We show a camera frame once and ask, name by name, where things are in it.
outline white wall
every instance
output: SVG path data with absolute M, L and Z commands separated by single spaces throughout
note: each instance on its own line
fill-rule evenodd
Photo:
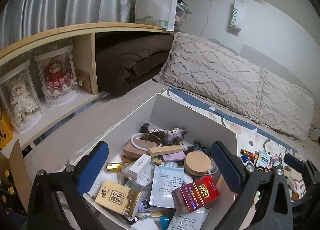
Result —
M 182 31 L 217 39 L 240 53 L 249 45 L 287 68 L 320 102 L 320 47 L 296 21 L 281 10 L 260 0 L 244 0 L 248 6 L 244 28 L 229 28 L 234 0 L 183 0 L 192 11 Z

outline red box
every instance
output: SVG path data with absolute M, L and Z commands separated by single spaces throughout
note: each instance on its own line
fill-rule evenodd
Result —
M 208 205 L 220 193 L 214 185 L 212 177 L 207 176 L 174 190 L 184 214 L 191 213 L 200 207 Z

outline hanging bag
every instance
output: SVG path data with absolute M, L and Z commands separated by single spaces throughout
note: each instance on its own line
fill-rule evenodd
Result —
M 136 0 L 135 23 L 174 30 L 177 0 Z
M 230 26 L 238 31 L 241 31 L 244 25 L 245 13 L 247 10 L 247 5 L 243 0 L 235 0 L 232 18 L 230 21 Z

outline pink box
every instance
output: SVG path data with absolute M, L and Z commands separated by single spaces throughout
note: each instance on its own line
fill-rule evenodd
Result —
M 162 158 L 162 161 L 164 162 L 181 161 L 186 158 L 186 155 L 184 154 L 183 151 L 181 151 L 178 153 L 163 155 L 161 156 L 161 158 Z

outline clear acrylic case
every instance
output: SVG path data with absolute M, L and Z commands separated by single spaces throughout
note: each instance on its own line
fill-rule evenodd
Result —
M 49 107 L 71 101 L 78 93 L 73 64 L 73 45 L 62 40 L 38 49 L 34 59 L 38 63 L 42 91 Z
M 24 133 L 42 117 L 41 104 L 36 94 L 28 66 L 22 63 L 0 78 L 0 96 L 15 130 Z

